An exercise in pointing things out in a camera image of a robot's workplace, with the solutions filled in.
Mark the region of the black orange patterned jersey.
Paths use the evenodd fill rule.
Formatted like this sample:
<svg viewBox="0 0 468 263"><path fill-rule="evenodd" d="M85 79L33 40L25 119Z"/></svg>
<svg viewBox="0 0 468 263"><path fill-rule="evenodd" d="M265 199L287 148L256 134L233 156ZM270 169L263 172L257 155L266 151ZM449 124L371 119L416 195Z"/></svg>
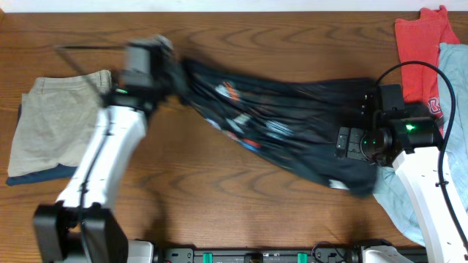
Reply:
<svg viewBox="0 0 468 263"><path fill-rule="evenodd" d="M245 149L311 182L370 195L377 167L336 156L342 127L366 129L364 97L375 89L367 77L281 83L181 63L183 98L207 122Z"/></svg>

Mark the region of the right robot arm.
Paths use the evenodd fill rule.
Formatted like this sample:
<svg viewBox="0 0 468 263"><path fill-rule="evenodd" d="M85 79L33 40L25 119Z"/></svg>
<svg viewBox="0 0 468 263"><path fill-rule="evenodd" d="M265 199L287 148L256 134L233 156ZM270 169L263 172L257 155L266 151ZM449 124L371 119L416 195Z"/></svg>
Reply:
<svg viewBox="0 0 468 263"><path fill-rule="evenodd" d="M335 157L367 167L392 167L403 183L429 262L467 261L467 215L433 117L401 94L366 94L359 119L341 126Z"/></svg>

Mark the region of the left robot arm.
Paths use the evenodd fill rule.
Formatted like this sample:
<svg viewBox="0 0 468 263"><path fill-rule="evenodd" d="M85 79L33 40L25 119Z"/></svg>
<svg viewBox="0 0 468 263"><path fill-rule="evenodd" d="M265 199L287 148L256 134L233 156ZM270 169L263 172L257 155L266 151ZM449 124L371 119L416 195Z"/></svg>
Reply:
<svg viewBox="0 0 468 263"><path fill-rule="evenodd" d="M164 36L125 46L121 79L99 92L102 106L86 152L52 205L39 205L34 233L43 262L157 262L156 246L130 240L113 215L129 160L167 96L186 89L173 44Z"/></svg>

